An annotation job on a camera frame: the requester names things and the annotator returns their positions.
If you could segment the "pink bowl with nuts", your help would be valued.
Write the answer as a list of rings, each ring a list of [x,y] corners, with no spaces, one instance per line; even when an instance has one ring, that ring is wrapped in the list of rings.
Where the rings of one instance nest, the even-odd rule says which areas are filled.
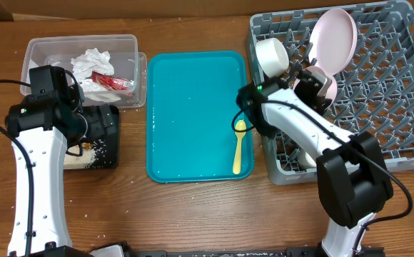
[[[330,74],[327,74],[326,72],[324,72],[324,70],[322,70],[322,68],[319,68],[317,66],[309,66],[306,69],[308,69],[309,71],[320,71],[332,80],[332,84],[331,84],[331,87],[328,91],[328,95],[332,98],[332,103],[333,103],[333,101],[336,97],[336,94],[337,94],[337,83],[336,83],[335,79],[333,78],[333,76],[330,75]]]

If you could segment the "brown nut clump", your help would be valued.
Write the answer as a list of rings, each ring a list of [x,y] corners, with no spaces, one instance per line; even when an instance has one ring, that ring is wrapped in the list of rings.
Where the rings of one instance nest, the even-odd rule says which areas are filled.
[[[89,150],[92,149],[93,145],[91,143],[82,143],[82,148]]]

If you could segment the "red snack wrapper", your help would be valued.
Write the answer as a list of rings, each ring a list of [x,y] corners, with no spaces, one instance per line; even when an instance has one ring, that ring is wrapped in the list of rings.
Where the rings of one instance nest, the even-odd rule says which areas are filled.
[[[97,72],[91,74],[91,79],[93,82],[109,91],[133,91],[136,88],[134,81],[132,80],[99,74]]]

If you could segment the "white rice pile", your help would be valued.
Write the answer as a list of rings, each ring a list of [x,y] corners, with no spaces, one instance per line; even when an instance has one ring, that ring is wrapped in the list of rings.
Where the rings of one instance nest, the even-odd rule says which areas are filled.
[[[104,168],[108,163],[106,154],[107,144],[103,139],[95,140],[92,149],[86,150],[82,146],[72,146],[68,149],[64,159],[66,170]]]

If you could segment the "pale green bowl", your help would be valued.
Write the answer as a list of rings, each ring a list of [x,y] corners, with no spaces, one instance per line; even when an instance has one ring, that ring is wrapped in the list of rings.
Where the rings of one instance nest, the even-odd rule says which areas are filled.
[[[277,38],[258,41],[256,44],[256,56],[258,64],[269,78],[280,76],[288,70],[290,61],[287,51],[283,43]]]

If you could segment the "pink round plate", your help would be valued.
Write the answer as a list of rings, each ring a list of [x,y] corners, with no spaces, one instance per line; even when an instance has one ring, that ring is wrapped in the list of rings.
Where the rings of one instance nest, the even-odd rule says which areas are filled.
[[[357,44],[357,28],[352,16],[343,9],[330,9],[316,22],[309,42],[308,60],[326,74],[342,71],[353,58]]]

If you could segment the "white napkin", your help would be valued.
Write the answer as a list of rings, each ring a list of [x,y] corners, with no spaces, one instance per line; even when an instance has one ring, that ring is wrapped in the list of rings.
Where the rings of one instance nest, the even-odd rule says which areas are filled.
[[[121,99],[117,94],[106,93],[108,89],[93,79],[93,72],[106,76],[115,74],[115,68],[110,63],[110,59],[108,51],[100,52],[95,48],[87,49],[84,54],[71,60],[74,76],[86,98],[104,103],[113,103]]]

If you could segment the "pale green cup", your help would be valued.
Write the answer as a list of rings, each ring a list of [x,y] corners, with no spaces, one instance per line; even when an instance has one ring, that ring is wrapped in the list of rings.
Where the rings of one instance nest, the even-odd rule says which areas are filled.
[[[302,148],[299,151],[297,161],[298,165],[304,170],[316,167],[315,160]]]

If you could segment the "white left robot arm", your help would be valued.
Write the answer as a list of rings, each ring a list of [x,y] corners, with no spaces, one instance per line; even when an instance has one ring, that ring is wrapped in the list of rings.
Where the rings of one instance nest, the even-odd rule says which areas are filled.
[[[118,161],[119,112],[109,104],[83,106],[72,73],[58,66],[29,71],[31,93],[9,109],[6,131],[14,137],[16,205],[9,256],[36,256],[70,247],[64,208],[64,160],[69,148],[102,143],[103,156],[88,168]]]

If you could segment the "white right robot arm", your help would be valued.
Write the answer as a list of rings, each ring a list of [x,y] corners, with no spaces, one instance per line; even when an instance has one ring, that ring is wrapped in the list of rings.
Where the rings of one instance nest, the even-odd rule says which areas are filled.
[[[258,133],[282,131],[315,161],[318,196],[330,218],[319,254],[360,253],[367,222],[393,197],[376,137],[332,124],[278,77],[240,88],[236,103]]]

